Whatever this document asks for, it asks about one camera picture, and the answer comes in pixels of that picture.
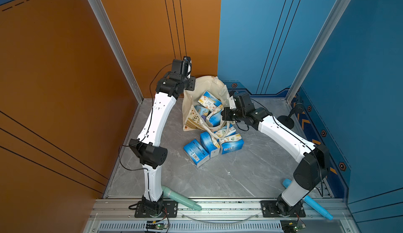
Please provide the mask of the cream floral canvas bag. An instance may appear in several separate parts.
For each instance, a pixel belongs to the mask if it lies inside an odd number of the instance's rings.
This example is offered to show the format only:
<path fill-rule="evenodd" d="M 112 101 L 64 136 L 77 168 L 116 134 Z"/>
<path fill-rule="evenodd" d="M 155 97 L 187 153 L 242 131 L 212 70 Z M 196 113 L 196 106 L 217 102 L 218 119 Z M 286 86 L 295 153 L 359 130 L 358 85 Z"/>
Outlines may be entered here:
<path fill-rule="evenodd" d="M 221 111 L 229 107 L 227 86 L 214 76 L 196 79 L 195 90 L 184 91 L 182 104 L 183 130 L 216 132 L 231 127 L 234 121 L 222 120 Z"/>

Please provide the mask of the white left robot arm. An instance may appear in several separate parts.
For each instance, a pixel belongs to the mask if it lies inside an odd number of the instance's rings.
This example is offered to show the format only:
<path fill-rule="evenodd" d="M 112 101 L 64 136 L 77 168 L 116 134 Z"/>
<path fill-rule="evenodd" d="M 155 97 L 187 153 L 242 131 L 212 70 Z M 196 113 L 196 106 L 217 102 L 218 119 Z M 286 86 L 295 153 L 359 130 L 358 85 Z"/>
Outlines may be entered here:
<path fill-rule="evenodd" d="M 163 213 L 161 167 L 166 161 L 168 150 L 160 146 L 162 133 L 179 96 L 185 90 L 195 89 L 196 79 L 191 72 L 191 57 L 173 60 L 172 69 L 156 84 L 153 105 L 142 131 L 129 142 L 129 148 L 142 165 L 145 178 L 145 190 L 136 209 L 153 217 Z"/>

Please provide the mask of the floral tissue pack front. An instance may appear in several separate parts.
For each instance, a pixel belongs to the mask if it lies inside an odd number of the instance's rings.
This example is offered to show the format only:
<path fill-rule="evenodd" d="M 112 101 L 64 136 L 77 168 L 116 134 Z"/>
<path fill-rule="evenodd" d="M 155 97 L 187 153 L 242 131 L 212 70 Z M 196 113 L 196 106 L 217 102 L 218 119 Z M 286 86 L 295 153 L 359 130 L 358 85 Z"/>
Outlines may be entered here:
<path fill-rule="evenodd" d="M 223 105 L 216 107 L 207 117 L 206 123 L 210 127 L 216 127 L 221 123 L 221 112 L 223 110 Z"/>

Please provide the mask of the floral tissue pack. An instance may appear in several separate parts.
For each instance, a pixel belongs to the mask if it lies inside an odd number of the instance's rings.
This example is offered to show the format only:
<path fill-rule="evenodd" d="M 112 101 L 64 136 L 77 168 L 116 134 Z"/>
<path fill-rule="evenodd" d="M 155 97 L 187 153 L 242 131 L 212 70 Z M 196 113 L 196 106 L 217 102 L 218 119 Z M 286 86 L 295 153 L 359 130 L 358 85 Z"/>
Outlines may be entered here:
<path fill-rule="evenodd" d="M 205 91 L 201 97 L 197 101 L 204 108 L 207 108 L 210 111 L 214 111 L 217 107 L 219 107 L 222 103 L 218 100 L 214 95 L 212 95 L 209 91 Z"/>
<path fill-rule="evenodd" d="M 221 112 L 223 110 L 223 105 L 216 107 L 207 117 L 206 123 L 210 127 L 216 127 L 221 123 Z"/>

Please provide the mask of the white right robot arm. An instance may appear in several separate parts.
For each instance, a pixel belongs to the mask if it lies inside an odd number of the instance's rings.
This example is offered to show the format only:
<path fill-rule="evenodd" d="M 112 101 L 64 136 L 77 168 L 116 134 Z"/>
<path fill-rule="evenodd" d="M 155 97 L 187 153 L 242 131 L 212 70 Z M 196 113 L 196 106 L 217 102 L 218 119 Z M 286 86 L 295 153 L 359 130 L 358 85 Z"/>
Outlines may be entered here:
<path fill-rule="evenodd" d="M 316 145 L 294 133 L 264 107 L 256 108 L 247 93 L 229 94 L 229 107 L 221 113 L 225 121 L 244 122 L 267 135 L 298 163 L 293 180 L 277 198 L 276 213 L 281 217 L 297 214 L 303 198 L 327 177 L 330 153 L 324 144 Z"/>

